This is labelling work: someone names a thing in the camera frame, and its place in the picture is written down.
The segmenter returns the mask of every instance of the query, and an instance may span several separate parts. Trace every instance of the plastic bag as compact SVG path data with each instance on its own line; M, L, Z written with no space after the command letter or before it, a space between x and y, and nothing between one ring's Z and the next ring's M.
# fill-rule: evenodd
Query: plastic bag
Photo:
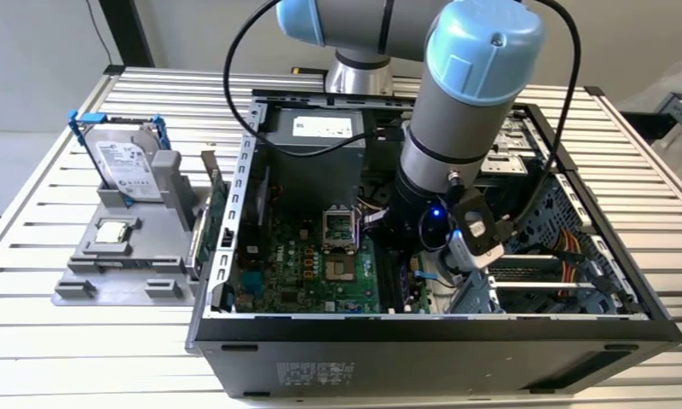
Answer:
M654 112L671 92L682 93L682 61L670 67L656 82L636 95L616 104L619 111ZM682 126L651 145L659 158L682 181Z
M654 112L670 92L682 93L682 61L667 69L647 89L616 103L616 109L630 112Z

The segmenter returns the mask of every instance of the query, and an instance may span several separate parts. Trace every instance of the white wall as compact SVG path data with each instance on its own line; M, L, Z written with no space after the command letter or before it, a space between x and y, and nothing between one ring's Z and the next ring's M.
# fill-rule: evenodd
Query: white wall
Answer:
M682 60L682 0L560 0L584 41L580 84L603 87L614 101L636 93ZM118 52L95 0L103 38ZM260 0L135 0L158 66L217 71L240 23ZM548 41L532 81L563 84L568 36L540 11ZM328 67L330 49L282 36L273 15L248 34L237 72L288 72L290 66ZM103 49L81 0L0 0L0 130L58 131L65 113L83 101L106 65ZM395 61L395 73L419 74L419 64Z
M101 7L91 5L119 64ZM0 130L61 130L106 65L83 0L0 0Z
M137 0L157 64L217 71L241 22L260 0ZM559 0L583 38L579 84L598 85L612 101L643 89L682 60L682 0ZM566 83L570 39L563 23L532 0L548 40L532 82ZM328 67L329 49L285 38L273 14L256 24L236 57L237 72L288 72L290 66ZM417 75L419 64L395 61L397 75Z

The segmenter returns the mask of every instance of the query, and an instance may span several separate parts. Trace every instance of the aluminum profile table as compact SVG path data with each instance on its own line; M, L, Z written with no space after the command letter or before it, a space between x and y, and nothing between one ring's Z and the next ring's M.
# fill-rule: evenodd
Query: aluminum profile table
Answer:
M240 105L249 103L252 89L320 91L322 86L320 76L310 75L234 75L232 81ZM413 96L417 84L397 79L396 94ZM216 73L129 68L101 77L81 111L141 117L159 112L185 175L208 183L198 155L213 149L228 180L241 132L220 88ZM537 104L555 127L562 88L529 86L517 100ZM682 183L606 97L583 89L563 144L682 330ZM65 130L0 220L0 407L682 408L682 345L574 396L230 400L204 359L182 348L190 308L50 304L98 201L97 183L87 156Z

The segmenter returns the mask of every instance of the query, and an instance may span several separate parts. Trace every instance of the label sticker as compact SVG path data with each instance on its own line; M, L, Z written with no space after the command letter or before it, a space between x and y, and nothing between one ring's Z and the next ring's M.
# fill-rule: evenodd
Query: label sticker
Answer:
M133 143L98 141L95 147L115 189L134 200L161 199L149 162Z
M293 119L293 136L349 138L350 118L297 117Z
M348 385L354 362L277 362L277 379L284 386Z
M121 262L95 262L97 267L123 267Z

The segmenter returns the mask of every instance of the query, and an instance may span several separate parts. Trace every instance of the motherboard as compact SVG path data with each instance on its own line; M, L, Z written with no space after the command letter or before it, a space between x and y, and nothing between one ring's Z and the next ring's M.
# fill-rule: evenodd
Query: motherboard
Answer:
M272 219L269 255L241 271L237 312L379 312L373 247L362 239L353 254L321 247L318 219Z

